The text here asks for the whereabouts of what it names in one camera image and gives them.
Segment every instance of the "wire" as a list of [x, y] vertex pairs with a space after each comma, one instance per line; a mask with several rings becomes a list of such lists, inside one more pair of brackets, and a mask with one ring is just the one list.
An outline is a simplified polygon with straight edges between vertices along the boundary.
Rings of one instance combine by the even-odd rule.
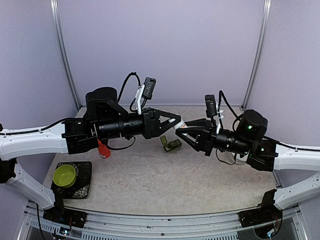
[[284, 221], [283, 219], [283, 210], [281, 210], [281, 220], [280, 220], [280, 224], [279, 224], [279, 227], [277, 228], [277, 230], [274, 232], [274, 234], [271, 236], [271, 238], [273, 238], [275, 235], [277, 235], [279, 232], [280, 232], [280, 229], [282, 227], [282, 222]]
[[44, 236], [44, 233], [42, 232], [42, 228], [41, 228], [40, 216], [39, 216], [39, 205], [37, 203], [36, 203], [36, 213], [37, 213], [37, 217], [38, 217], [38, 224], [39, 224], [41, 237], [43, 238], [43, 240], [46, 240], [45, 236]]
[[8, 132], [8, 133], [0, 133], [0, 135], [5, 135], [5, 136], [11, 136], [11, 135], [20, 135], [20, 134], [31, 134], [31, 133], [38, 133], [38, 132], [42, 132], [42, 131], [45, 131], [45, 130], [48, 130], [50, 128], [52, 128], [53, 126], [63, 122], [63, 121], [66, 121], [66, 120], [69, 120], [69, 119], [74, 119], [72, 117], [67, 117], [67, 118], [64, 118], [64, 119], [61, 119], [59, 121], [56, 121], [55, 123], [52, 123], [51, 125], [49, 126], [46, 126], [44, 128], [41, 128], [41, 129], [35, 129], [35, 130], [29, 130], [29, 131], [17, 131], [17, 132]]
[[284, 144], [282, 142], [279, 142], [278, 140], [275, 140], [271, 137], [268, 137], [268, 136], [264, 136], [263, 138], [267, 139], [267, 140], [270, 140], [278, 145], [281, 145], [281, 146], [284, 146], [286, 148], [289, 148], [289, 149], [294, 149], [294, 150], [297, 150], [297, 151], [309, 151], [309, 152], [320, 152], [320, 149], [312, 149], [312, 148], [301, 148], [301, 147], [294, 147], [294, 146], [290, 146], [290, 145], [287, 145], [287, 144]]
[[130, 108], [129, 108], [129, 109], [130, 109], [130, 112], [132, 112], [132, 113], [138, 112], [138, 109], [136, 109], [136, 110], [133, 110], [133, 109], [132, 109], [132, 106], [134, 105], [135, 101], [136, 101], [136, 98], [134, 98], [133, 101], [132, 101], [131, 104], [130, 104]]
[[142, 109], [145, 107], [146, 103], [147, 103], [147, 99], [143, 99], [143, 102], [142, 102], [142, 105], [141, 105]]
[[135, 136], [132, 136], [132, 137], [133, 137], [133, 142], [132, 142], [130, 145], [128, 145], [128, 146], [119, 147], [119, 148], [114, 148], [114, 147], [109, 146], [108, 143], [107, 143], [105, 146], [106, 146], [108, 149], [113, 150], [113, 151], [119, 151], [119, 150], [128, 149], [128, 148], [130, 148], [133, 144], [135, 144], [135, 142], [136, 142], [136, 137], [135, 137]]
[[139, 76], [137, 75], [137, 73], [136, 73], [136, 72], [130, 72], [130, 73], [128, 74], [128, 76], [126, 76], [126, 78], [125, 78], [125, 80], [124, 80], [124, 82], [123, 82], [123, 84], [122, 84], [122, 87], [121, 87], [121, 90], [120, 90], [120, 93], [119, 93], [119, 97], [118, 97], [118, 103], [120, 102], [122, 93], [124, 92], [125, 86], [126, 86], [128, 80], [129, 80], [129, 78], [130, 78], [131, 76], [135, 76], [136, 79], [138, 80], [138, 87], [141, 86], [140, 78], [139, 78]]
[[59, 121], [56, 121], [56, 122], [52, 123], [49, 126], [46, 126], [46, 127], [42, 128], [40, 131], [42, 132], [42, 131], [48, 130], [48, 129], [52, 128], [53, 126], [55, 126], [55, 125], [57, 125], [59, 123], [62, 123], [63, 121], [70, 120], [70, 119], [74, 119], [74, 118], [73, 117], [67, 117], [67, 118], [61, 119]]
[[227, 98], [224, 94], [224, 92], [222, 90], [219, 91], [219, 102], [221, 102], [221, 97], [223, 98], [225, 104], [227, 105], [227, 107], [230, 109], [230, 111], [232, 112], [232, 114], [237, 118], [238, 115], [235, 113], [235, 111], [232, 109], [232, 107], [230, 106], [229, 102], [227, 101]]
[[[221, 95], [219, 94], [218, 113], [220, 112], [220, 107], [221, 107]], [[220, 123], [221, 129], [224, 129], [224, 125], [223, 125], [222, 119], [220, 117], [219, 117], [219, 123]]]
[[236, 131], [236, 129], [235, 129], [235, 124], [236, 124], [237, 121], [240, 121], [240, 119], [242, 118], [242, 116], [243, 116], [243, 113], [240, 114], [240, 115], [233, 121], [232, 130], [233, 130], [234, 132]]
[[218, 159], [218, 161], [221, 162], [221, 163], [228, 164], [228, 165], [234, 165], [234, 164], [236, 163], [237, 154], [234, 154], [234, 157], [233, 157], [234, 162], [233, 162], [233, 163], [229, 163], [229, 162], [226, 162], [226, 161], [221, 160], [221, 159], [218, 157], [218, 149], [215, 150], [215, 156], [216, 156], [216, 158]]

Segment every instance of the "tabletop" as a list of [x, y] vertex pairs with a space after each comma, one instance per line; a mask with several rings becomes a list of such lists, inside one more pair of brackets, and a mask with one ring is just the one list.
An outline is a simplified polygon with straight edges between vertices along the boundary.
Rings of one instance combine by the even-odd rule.
[[[205, 106], [157, 106], [155, 109], [181, 115], [184, 121], [206, 117]], [[79, 111], [82, 117], [86, 108]], [[231, 129], [232, 113], [224, 108], [223, 125]], [[170, 129], [168, 141], [177, 139]], [[127, 146], [124, 138], [109, 141], [111, 147]], [[230, 153], [219, 158], [230, 163]], [[130, 215], [193, 215], [241, 210], [256, 207], [266, 191], [275, 188], [271, 172], [257, 171], [247, 164], [227, 165], [219, 162], [214, 151], [210, 157], [193, 150], [182, 141], [182, 147], [165, 152], [160, 139], [136, 136], [135, 144], [125, 150], [111, 151], [101, 158], [97, 149], [67, 155], [57, 154], [44, 185], [51, 186], [59, 162], [92, 162], [88, 197], [65, 199], [65, 206], [105, 213]]]

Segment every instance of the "green container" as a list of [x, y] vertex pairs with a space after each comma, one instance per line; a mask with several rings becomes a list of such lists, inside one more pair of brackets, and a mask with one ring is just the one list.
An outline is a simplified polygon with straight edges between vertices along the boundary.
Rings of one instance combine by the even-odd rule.
[[76, 182], [75, 168], [68, 164], [58, 167], [53, 174], [53, 182], [58, 187], [70, 188]]

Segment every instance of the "lavender wall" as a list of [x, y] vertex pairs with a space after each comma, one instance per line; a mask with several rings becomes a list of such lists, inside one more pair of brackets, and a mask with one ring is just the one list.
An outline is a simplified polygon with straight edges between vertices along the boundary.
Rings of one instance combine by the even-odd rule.
[[[0, 122], [5, 128], [19, 129], [74, 116], [50, 2], [0, 0], [0, 6]], [[18, 161], [42, 182], [52, 159], [52, 154], [44, 154]], [[0, 239], [15, 238], [27, 201], [0, 185]]]
[[[81, 103], [101, 86], [121, 88], [130, 72], [157, 79], [151, 104], [204, 104], [223, 89], [242, 103], [264, 1], [64, 0], [59, 11]], [[129, 104], [137, 90], [128, 83]]]
[[[272, 1], [263, 55], [249, 107], [269, 120], [267, 135], [320, 146], [320, 2]], [[313, 174], [281, 171], [288, 186]], [[320, 234], [320, 197], [300, 205], [311, 240]]]

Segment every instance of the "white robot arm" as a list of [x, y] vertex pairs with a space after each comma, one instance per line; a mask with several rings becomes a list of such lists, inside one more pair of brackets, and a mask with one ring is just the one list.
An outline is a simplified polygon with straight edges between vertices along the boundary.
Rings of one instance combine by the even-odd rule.
[[[235, 116], [232, 130], [224, 129], [220, 112], [221, 98]], [[297, 169], [320, 172], [320, 147], [289, 145], [266, 137], [268, 120], [254, 110], [245, 110], [237, 115], [228, 104], [222, 91], [216, 104], [214, 95], [205, 96], [205, 118], [186, 122], [187, 128], [175, 133], [194, 150], [210, 156], [213, 149], [231, 152], [236, 158], [258, 171]], [[286, 188], [268, 191], [259, 208], [239, 213], [243, 227], [281, 219], [281, 210], [320, 194], [320, 173]]]
[[[142, 85], [146, 90], [143, 98], [151, 99], [155, 83], [153, 78], [146, 79]], [[117, 91], [112, 87], [98, 88], [87, 93], [85, 98], [87, 111], [82, 118], [65, 118], [48, 126], [17, 130], [3, 129], [0, 124], [0, 183], [23, 193], [47, 211], [50, 219], [63, 219], [62, 223], [70, 221], [72, 214], [83, 218], [79, 217], [79, 211], [65, 209], [62, 198], [33, 179], [16, 158], [46, 153], [85, 153], [97, 148], [98, 140], [107, 145], [109, 139], [125, 137], [129, 140], [135, 135], [150, 139], [181, 122], [179, 115], [143, 109], [143, 106], [128, 113], [118, 104]], [[170, 121], [161, 122], [161, 117]]]

